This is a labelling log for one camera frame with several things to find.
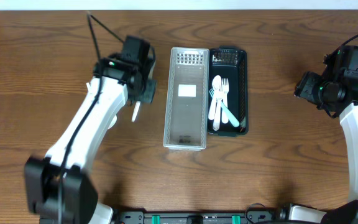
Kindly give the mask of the white spoon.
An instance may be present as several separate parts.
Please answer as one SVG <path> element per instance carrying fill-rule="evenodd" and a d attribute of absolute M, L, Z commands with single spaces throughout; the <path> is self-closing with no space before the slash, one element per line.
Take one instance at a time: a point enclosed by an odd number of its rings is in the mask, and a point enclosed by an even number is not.
<path fill-rule="evenodd" d="M 139 108 L 140 108 L 141 102 L 140 101 L 136 101 L 135 106 L 134 106 L 134 111 L 132 114 L 132 119 L 131 121 L 134 123 L 136 121 L 137 115 L 139 113 Z"/>
<path fill-rule="evenodd" d="M 209 90 L 209 93 L 210 93 L 210 95 L 212 97 L 211 104 L 210 104 L 210 107 L 209 107 L 209 112 L 208 112 L 208 119 L 209 120 L 214 119 L 214 114 L 215 114 L 215 111 L 216 111 L 216 104 L 217 104 L 217 99 L 216 99 L 216 97 L 214 95 L 214 92 L 216 90 L 217 91 L 220 90 L 221 82 L 222 82 L 222 78 L 219 75 L 216 75 L 212 80 L 212 87 Z"/>

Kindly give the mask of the white plastic fork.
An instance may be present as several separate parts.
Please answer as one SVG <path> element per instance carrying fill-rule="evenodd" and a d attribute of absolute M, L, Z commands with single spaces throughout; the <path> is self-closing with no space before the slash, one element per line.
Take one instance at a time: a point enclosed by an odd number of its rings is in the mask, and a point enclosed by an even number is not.
<path fill-rule="evenodd" d="M 229 92 L 229 81 L 227 78 L 222 79 L 222 88 L 223 88 L 223 104 L 227 107 L 227 94 Z M 227 124 L 229 122 L 227 113 L 223 110 L 222 112 L 222 123 Z"/>

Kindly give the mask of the pink plastic fork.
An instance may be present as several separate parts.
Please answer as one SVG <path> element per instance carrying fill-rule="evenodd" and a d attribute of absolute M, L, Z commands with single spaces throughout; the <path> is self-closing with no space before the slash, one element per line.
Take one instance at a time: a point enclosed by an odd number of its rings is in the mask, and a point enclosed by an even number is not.
<path fill-rule="evenodd" d="M 214 98 L 216 100 L 216 110 L 214 113 L 213 129 L 219 130 L 221 123 L 221 102 L 223 99 L 223 83 L 220 84 L 219 89 L 214 91 Z"/>

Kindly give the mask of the pale green plastic fork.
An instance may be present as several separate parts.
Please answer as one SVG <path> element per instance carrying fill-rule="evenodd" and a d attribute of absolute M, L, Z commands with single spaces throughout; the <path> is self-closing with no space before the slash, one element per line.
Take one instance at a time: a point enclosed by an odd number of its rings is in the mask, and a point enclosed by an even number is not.
<path fill-rule="evenodd" d="M 222 100 L 222 102 L 221 102 L 221 122 L 222 122 L 223 110 L 227 113 L 228 120 L 232 124 L 232 126 L 235 128 L 239 127 L 238 119 L 233 115 L 233 113 L 228 109 L 228 107 L 225 107 L 225 105 L 223 104 L 223 100 Z"/>

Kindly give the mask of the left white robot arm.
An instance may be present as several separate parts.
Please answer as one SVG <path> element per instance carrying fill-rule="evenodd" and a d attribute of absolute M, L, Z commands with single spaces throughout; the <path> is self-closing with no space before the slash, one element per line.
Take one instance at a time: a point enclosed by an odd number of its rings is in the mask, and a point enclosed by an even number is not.
<path fill-rule="evenodd" d="M 27 206 L 40 223 L 111 223 L 114 210 L 99 202 L 90 172 L 101 142 L 131 98 L 123 73 L 107 69 L 88 92 L 60 139 L 44 158 L 24 165 Z"/>

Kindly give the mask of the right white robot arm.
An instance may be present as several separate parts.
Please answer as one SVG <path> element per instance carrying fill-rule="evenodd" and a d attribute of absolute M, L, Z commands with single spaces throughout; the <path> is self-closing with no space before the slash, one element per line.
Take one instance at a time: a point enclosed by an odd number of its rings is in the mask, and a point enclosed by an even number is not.
<path fill-rule="evenodd" d="M 295 96 L 338 117 L 344 131 L 349 166 L 349 201 L 324 212 L 304 205 L 289 204 L 276 215 L 285 223 L 358 223 L 358 78 L 349 75 L 305 73 L 297 84 Z"/>

